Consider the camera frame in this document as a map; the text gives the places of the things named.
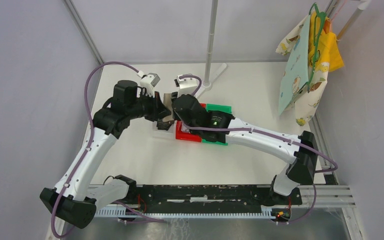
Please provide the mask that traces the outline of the beige card holder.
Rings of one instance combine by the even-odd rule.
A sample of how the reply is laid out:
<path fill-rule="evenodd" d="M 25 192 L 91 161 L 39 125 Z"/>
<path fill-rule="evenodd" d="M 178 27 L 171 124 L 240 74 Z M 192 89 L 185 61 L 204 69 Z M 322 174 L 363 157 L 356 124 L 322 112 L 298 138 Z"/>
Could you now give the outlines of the beige card holder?
<path fill-rule="evenodd" d="M 174 118 L 174 110 L 172 106 L 172 94 L 171 93 L 164 93 L 163 95 L 163 104 L 164 106 L 170 110 L 170 115 L 165 116 L 162 121 L 165 123 L 174 123 L 175 118 Z"/>

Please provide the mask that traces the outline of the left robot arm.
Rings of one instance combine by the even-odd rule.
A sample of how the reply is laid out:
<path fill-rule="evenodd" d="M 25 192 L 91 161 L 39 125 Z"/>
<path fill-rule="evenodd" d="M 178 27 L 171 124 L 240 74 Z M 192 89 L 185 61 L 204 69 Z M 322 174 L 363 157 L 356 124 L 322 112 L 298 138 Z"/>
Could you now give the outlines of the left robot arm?
<path fill-rule="evenodd" d="M 103 158 L 134 119 L 156 122 L 171 114 L 158 91 L 150 92 L 132 80 L 120 80 L 113 95 L 92 118 L 88 139 L 64 176 L 53 188 L 43 188 L 39 198 L 53 217 L 83 229 L 93 220 L 97 210 L 116 200 L 133 203 L 137 190 L 121 179 L 115 179 L 93 195 L 89 185 Z"/>

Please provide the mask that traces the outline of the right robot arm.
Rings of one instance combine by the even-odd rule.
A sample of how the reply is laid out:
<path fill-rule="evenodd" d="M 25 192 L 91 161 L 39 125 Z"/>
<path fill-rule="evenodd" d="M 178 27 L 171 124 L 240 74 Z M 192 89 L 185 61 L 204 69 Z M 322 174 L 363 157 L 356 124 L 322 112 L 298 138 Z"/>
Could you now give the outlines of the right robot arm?
<path fill-rule="evenodd" d="M 318 147 L 312 132 L 297 135 L 257 127 L 230 113 L 207 110 L 190 94 L 177 97 L 172 109 L 192 135 L 212 143 L 245 146 L 284 161 L 268 191 L 273 203 L 282 204 L 298 186 L 314 184 Z"/>

